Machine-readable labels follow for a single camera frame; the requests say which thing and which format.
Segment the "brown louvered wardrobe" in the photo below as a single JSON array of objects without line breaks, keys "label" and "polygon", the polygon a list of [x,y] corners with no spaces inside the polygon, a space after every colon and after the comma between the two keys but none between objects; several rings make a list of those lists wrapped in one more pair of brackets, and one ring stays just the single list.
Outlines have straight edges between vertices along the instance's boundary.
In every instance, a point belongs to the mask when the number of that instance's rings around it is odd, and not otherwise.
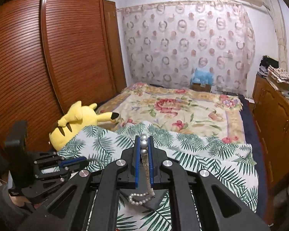
[{"label": "brown louvered wardrobe", "polygon": [[46,151],[72,103],[103,103],[126,85],[113,1],[0,3],[0,147],[25,120],[28,149]]}]

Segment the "circle patterned sheer curtain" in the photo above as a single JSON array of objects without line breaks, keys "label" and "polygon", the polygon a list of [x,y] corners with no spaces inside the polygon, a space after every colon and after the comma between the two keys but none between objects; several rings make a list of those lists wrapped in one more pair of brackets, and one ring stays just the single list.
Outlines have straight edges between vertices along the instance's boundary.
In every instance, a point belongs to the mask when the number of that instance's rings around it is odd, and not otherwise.
[{"label": "circle patterned sheer curtain", "polygon": [[246,94],[255,37],[242,4],[166,2],[118,12],[134,82],[188,87],[198,69],[213,74],[217,90]]}]

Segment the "yellow pikachu plush toy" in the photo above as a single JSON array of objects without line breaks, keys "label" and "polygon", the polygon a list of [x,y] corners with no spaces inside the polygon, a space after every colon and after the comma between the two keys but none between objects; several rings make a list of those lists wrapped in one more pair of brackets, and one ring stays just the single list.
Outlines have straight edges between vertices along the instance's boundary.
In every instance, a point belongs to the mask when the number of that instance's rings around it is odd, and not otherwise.
[{"label": "yellow pikachu plush toy", "polygon": [[81,101],[71,105],[67,114],[54,124],[49,133],[49,140],[53,148],[60,151],[84,127],[97,126],[98,123],[114,121],[119,117],[116,112],[97,114],[95,112],[96,108],[97,103],[84,106]]}]

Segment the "black open jewelry box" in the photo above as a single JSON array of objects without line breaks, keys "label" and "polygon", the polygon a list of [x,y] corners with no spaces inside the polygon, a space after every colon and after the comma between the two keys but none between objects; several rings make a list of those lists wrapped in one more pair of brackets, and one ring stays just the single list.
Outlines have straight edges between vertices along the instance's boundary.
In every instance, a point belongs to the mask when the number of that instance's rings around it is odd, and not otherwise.
[{"label": "black open jewelry box", "polygon": [[128,200],[128,202],[134,202],[135,205],[137,202],[138,205],[141,205],[148,210],[155,211],[166,196],[167,190],[155,190],[154,196],[148,192],[134,192],[131,189],[120,189],[120,193]]}]

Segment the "wooden sideboard cabinet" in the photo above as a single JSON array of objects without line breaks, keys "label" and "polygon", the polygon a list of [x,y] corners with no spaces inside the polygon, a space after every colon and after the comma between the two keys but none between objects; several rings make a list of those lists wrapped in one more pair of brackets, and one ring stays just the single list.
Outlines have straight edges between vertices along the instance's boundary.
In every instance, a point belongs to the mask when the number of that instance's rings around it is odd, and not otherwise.
[{"label": "wooden sideboard cabinet", "polygon": [[253,116],[263,146],[269,187],[289,173],[289,99],[256,76]]}]

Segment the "tied beige window curtain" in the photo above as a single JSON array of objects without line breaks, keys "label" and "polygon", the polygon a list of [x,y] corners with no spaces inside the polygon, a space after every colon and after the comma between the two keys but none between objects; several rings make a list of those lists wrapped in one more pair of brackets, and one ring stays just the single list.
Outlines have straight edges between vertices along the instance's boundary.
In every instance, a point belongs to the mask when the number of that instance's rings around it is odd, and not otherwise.
[{"label": "tied beige window curtain", "polygon": [[275,32],[278,42],[278,58],[279,66],[284,70],[288,70],[288,58],[287,58],[287,37],[285,22],[283,14],[278,0],[266,0],[269,7],[269,15],[274,23]]}]

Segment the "folded clothes stack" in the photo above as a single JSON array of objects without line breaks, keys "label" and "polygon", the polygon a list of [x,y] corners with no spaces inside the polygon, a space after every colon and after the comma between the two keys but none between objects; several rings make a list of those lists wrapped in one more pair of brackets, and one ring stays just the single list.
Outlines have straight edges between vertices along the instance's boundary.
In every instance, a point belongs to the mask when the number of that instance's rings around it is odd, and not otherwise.
[{"label": "folded clothes stack", "polygon": [[279,62],[271,57],[264,55],[260,61],[259,70],[257,72],[263,78],[272,78],[276,83],[286,85],[289,89],[289,74],[279,66]]}]

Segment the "floral bed blanket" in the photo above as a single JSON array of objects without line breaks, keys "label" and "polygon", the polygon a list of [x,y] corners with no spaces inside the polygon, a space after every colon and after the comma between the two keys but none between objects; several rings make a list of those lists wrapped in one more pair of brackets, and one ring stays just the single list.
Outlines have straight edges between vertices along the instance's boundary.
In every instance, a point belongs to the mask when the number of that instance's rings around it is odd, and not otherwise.
[{"label": "floral bed blanket", "polygon": [[181,134],[216,136],[225,143],[245,143],[242,109],[238,96],[138,82],[101,105],[97,112],[120,114],[107,127],[112,131],[126,124],[148,121],[158,128]]}]

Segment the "blue plush toy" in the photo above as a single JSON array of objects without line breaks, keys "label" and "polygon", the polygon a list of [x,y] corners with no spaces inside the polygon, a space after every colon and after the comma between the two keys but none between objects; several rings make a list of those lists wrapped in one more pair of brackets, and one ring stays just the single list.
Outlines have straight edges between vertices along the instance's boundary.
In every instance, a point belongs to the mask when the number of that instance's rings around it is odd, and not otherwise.
[{"label": "blue plush toy", "polygon": [[192,75],[191,84],[213,85],[213,74],[196,69]]}]

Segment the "dark blue bed sheet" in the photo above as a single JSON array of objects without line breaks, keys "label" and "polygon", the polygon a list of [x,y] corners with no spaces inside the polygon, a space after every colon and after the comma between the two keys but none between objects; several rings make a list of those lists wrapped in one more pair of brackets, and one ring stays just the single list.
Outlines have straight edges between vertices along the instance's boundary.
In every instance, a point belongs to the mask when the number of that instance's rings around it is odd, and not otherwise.
[{"label": "dark blue bed sheet", "polygon": [[243,109],[240,111],[241,119],[243,121],[245,141],[252,145],[253,159],[256,162],[255,169],[258,173],[258,203],[256,214],[264,219],[267,210],[268,200],[268,187],[267,187],[267,174],[264,162],[264,154],[258,136],[256,123],[252,116],[249,107],[249,101],[243,95],[238,95]]}]

